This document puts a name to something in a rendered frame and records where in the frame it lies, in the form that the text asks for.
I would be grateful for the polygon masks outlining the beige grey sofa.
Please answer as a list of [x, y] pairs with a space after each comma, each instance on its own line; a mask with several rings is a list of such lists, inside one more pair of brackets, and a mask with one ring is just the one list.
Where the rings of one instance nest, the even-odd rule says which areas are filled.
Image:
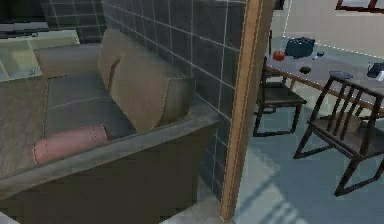
[[[195, 80], [116, 29], [35, 51], [0, 82], [0, 224], [161, 224], [197, 199], [219, 118]], [[108, 143], [36, 164], [35, 142], [103, 124]]]

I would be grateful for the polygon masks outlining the dark wooden chair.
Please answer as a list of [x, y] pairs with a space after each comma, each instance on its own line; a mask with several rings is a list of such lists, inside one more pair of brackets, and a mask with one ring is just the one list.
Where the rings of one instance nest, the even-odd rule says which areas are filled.
[[[334, 82], [341, 84], [341, 90], [332, 113], [319, 117], [322, 102]], [[366, 117], [360, 117], [362, 106], [356, 109], [363, 94], [374, 98], [371, 113]], [[380, 110], [383, 101], [383, 94], [334, 75], [330, 76], [318, 97], [294, 158], [305, 158], [331, 148], [349, 158], [350, 163], [334, 192], [335, 196], [349, 194], [375, 182], [384, 173], [383, 158], [373, 177], [347, 187], [352, 174], [362, 161], [384, 155], [384, 131], [375, 127], [376, 121], [382, 118]]]
[[[279, 74], [273, 73], [267, 69], [267, 57], [264, 57], [262, 75], [259, 82], [256, 101], [256, 104], [258, 105], [258, 111], [254, 113], [256, 116], [253, 129], [254, 137], [269, 137], [294, 133], [297, 128], [302, 106], [307, 103], [304, 98], [286, 86], [286, 77], [283, 77], [280, 82], [268, 82], [267, 79], [271, 77], [279, 77]], [[277, 108], [288, 107], [295, 109], [292, 126], [289, 130], [280, 130], [276, 132], [258, 131], [262, 116], [264, 114], [273, 114], [276, 112]]]

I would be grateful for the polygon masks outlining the pale glass coffee table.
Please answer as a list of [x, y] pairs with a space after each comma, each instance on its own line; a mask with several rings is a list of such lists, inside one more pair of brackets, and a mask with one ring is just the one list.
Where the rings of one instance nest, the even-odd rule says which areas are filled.
[[29, 36], [0, 39], [0, 82], [41, 76], [36, 49], [78, 45], [75, 30], [37, 32]]

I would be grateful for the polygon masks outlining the pink bolster cushion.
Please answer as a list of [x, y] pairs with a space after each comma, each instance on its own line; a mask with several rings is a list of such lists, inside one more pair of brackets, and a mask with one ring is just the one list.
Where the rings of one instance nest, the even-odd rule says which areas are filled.
[[111, 137], [103, 124], [80, 127], [35, 142], [32, 155], [35, 163], [40, 164], [106, 144], [110, 139]]

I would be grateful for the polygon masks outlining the grey dining table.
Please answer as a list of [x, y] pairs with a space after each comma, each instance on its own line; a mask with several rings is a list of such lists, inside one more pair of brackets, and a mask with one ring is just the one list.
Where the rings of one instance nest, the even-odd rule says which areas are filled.
[[[301, 67], [310, 67], [311, 72], [307, 74], [301, 73]], [[363, 93], [358, 104], [367, 109], [371, 109], [375, 104], [375, 97], [371, 93], [378, 93], [383, 96], [380, 106], [380, 113], [384, 114], [384, 80], [378, 81], [375, 78], [367, 76], [369, 65], [364, 67], [356, 64], [343, 62], [327, 55], [314, 59], [312, 56], [300, 59], [294, 59], [292, 56], [286, 56], [283, 61], [276, 61], [271, 56], [267, 59], [267, 69], [288, 77], [292, 81], [308, 85], [314, 89], [322, 91], [330, 78], [329, 71], [345, 71], [353, 75], [353, 78], [347, 79], [348, 83], [364, 87], [368, 89], [367, 93]]]

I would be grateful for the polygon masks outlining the dark blue kettle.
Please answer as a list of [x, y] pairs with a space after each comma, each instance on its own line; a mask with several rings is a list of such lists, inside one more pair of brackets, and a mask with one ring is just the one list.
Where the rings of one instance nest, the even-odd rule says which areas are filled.
[[383, 63], [373, 63], [369, 68], [367, 72], [367, 76], [369, 78], [376, 78], [381, 71], [384, 70], [384, 62]]

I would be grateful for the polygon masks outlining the dark grey flat plate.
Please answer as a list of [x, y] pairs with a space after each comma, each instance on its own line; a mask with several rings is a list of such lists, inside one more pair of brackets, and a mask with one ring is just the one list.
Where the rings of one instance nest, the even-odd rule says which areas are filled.
[[330, 76], [335, 76], [340, 79], [351, 79], [353, 75], [345, 71], [329, 71]]

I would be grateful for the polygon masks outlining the dark framed window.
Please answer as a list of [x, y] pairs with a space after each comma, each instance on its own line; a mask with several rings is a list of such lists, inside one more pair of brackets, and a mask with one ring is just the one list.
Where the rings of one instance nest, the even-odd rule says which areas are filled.
[[384, 14], [384, 0], [338, 0], [336, 10]]

